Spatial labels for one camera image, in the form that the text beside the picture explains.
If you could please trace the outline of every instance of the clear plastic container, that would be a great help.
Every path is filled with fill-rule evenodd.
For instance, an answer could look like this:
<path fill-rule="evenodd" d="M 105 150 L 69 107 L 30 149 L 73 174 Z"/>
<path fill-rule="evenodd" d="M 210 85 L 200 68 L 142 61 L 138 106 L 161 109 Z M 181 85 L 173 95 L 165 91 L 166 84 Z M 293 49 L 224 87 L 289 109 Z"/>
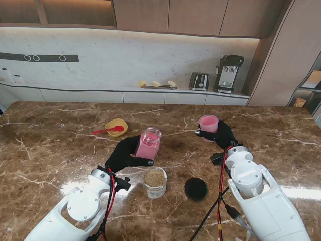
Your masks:
<path fill-rule="evenodd" d="M 156 127 L 148 127 L 141 133 L 136 157 L 154 160 L 161 144 L 162 133 Z"/>
<path fill-rule="evenodd" d="M 197 123 L 200 124 L 202 131 L 216 132 L 218 128 L 219 119 L 214 115 L 205 115 L 201 117 Z M 203 140 L 206 142 L 213 142 L 205 139 L 204 137 Z"/>
<path fill-rule="evenodd" d="M 145 176 L 147 174 L 147 172 L 149 170 L 152 169 L 157 169 L 157 170 L 161 170 L 164 173 L 164 177 L 165 177 L 165 182 L 164 185 L 159 186 L 159 187 L 150 187 L 149 185 L 147 185 L 145 183 Z M 146 196 L 148 196 L 149 198 L 153 198 L 153 199 L 157 199 L 160 198 L 161 196 L 164 195 L 165 191 L 166 191 L 166 181 L 167 181 L 167 175 L 166 172 L 163 170 L 163 168 L 160 167 L 150 167 L 145 173 L 144 173 L 144 180 L 143 180 L 143 187 L 144 187 L 144 193 Z"/>

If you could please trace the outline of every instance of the brown marble surface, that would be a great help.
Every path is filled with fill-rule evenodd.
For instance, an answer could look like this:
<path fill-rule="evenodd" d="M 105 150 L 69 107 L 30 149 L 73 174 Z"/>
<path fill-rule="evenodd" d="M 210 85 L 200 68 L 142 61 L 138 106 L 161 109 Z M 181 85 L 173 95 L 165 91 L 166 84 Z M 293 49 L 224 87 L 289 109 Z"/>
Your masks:
<path fill-rule="evenodd" d="M 120 140 L 149 126 L 163 133 L 155 165 L 167 172 L 166 193 L 148 199 L 141 184 L 145 168 L 122 170 L 132 188 L 116 196 L 108 240 L 189 240 L 218 194 L 219 167 L 209 157 L 220 149 L 193 133 L 205 114 L 232 126 L 254 161 L 265 165 L 290 197 L 311 240 L 321 240 L 321 129 L 305 109 L 48 102 L 16 102 L 0 117 L 1 240 L 23 240 L 69 190 L 87 183 Z M 114 118 L 127 121 L 125 135 L 91 134 Z M 208 185 L 200 203 L 184 195 L 191 177 Z M 230 192 L 225 200 L 238 207 Z M 223 208 L 221 213 L 225 240 L 245 240 L 246 231 Z M 217 237 L 214 210 L 195 240 Z"/>

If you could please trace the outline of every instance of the yellow bowl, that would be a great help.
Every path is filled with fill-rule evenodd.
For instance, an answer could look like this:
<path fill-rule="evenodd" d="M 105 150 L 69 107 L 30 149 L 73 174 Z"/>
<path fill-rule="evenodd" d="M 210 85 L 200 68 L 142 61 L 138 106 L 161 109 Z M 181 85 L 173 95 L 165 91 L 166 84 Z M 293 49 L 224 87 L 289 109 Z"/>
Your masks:
<path fill-rule="evenodd" d="M 106 124 L 106 129 L 113 128 L 115 126 L 123 126 L 125 129 L 122 132 L 116 132 L 116 131 L 109 131 L 108 133 L 112 137 L 119 137 L 122 134 L 125 134 L 125 132 L 128 130 L 128 125 L 123 119 L 114 119 Z"/>

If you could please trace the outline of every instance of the red spoon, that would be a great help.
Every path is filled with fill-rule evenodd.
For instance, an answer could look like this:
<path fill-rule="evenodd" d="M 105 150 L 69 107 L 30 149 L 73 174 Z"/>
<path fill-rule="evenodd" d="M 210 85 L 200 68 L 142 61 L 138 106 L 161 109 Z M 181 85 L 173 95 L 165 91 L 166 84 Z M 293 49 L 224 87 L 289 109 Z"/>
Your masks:
<path fill-rule="evenodd" d="M 113 128 L 108 128 L 108 129 L 102 129 L 102 130 L 97 130 L 94 131 L 93 134 L 98 134 L 102 132 L 109 132 L 109 131 L 116 131 L 116 132 L 122 132 L 125 128 L 123 126 L 115 126 Z"/>

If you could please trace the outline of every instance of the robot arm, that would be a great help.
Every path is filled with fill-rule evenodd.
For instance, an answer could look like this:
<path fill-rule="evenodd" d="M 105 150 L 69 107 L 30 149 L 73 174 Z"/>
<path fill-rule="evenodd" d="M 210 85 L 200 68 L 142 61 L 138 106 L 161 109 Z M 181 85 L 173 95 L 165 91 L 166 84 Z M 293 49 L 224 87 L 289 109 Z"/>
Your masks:
<path fill-rule="evenodd" d="M 114 152 L 107 160 L 105 166 L 109 166 L 116 173 L 128 166 L 152 166 L 153 160 L 137 158 L 131 156 L 135 153 L 140 136 L 126 138 L 120 141 Z M 100 233 L 90 236 L 93 230 L 101 223 L 106 208 L 101 207 L 100 196 L 110 190 L 110 179 L 113 173 L 98 166 L 88 176 L 89 185 L 85 188 L 75 188 L 69 192 L 31 231 L 25 241 L 85 241 L 97 240 Z M 115 191 L 130 188 L 128 177 L 125 180 L 114 177 L 117 186 Z M 63 216 L 64 210 L 68 211 L 69 216 L 78 222 L 91 220 L 90 225 L 85 229 L 78 229 L 69 223 Z M 101 225 L 101 232 L 104 232 L 104 225 Z"/>
<path fill-rule="evenodd" d="M 225 164 L 231 171 L 228 185 L 259 240 L 310 240 L 291 201 L 246 147 L 229 149 Z"/>
<path fill-rule="evenodd" d="M 71 190 L 38 223 L 25 241 L 86 241 L 105 216 L 106 209 L 101 207 L 100 196 L 110 190 L 110 176 L 105 169 L 98 166 L 88 178 L 89 185 Z M 85 230 L 79 229 L 62 216 L 65 209 L 75 221 L 92 222 Z"/>

